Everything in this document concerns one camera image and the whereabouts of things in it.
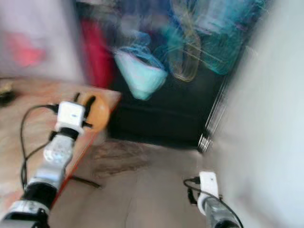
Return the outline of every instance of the red cloth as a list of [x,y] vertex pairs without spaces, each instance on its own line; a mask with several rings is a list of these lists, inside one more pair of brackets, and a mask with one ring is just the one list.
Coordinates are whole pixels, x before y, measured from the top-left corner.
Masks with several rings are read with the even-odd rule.
[[98,24],[93,21],[81,21],[84,46],[90,70],[92,85],[107,88],[112,79],[113,58],[106,49],[106,42]]

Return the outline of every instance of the floor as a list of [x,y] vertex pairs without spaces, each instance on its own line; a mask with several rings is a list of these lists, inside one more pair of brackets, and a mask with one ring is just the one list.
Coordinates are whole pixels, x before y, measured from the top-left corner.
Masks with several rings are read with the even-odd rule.
[[75,172],[102,186],[96,189],[70,180],[54,206],[51,227],[205,227],[203,215],[189,204],[182,184],[182,179],[196,175],[202,167],[197,151],[131,142],[121,145],[121,141],[107,145],[116,147],[113,153],[97,142]]

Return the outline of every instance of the tile floor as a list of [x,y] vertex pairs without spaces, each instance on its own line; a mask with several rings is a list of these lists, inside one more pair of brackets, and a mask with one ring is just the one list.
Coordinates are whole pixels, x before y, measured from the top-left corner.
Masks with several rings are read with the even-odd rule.
[[[76,176],[102,185],[95,189],[70,180],[50,217],[53,228],[204,228],[205,219],[187,199],[182,179],[196,175],[202,156],[137,144],[140,153],[123,159],[104,158],[90,149]],[[144,164],[132,167],[132,164]]]

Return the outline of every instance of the wooden table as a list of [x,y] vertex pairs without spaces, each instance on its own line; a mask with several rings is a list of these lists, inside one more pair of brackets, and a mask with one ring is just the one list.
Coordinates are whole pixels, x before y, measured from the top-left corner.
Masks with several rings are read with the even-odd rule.
[[[0,218],[11,204],[22,195],[20,167],[22,163],[19,139],[20,123],[24,113],[34,105],[71,101],[76,92],[98,92],[114,109],[120,99],[120,93],[71,83],[54,82],[40,79],[15,79],[14,91],[17,98],[7,107],[0,108]],[[27,153],[47,142],[54,129],[56,116],[41,108],[32,112],[25,124],[24,136]],[[86,131],[76,141],[73,159],[66,169],[71,175],[96,133]],[[28,176],[31,177],[42,161],[42,150],[28,161]]]

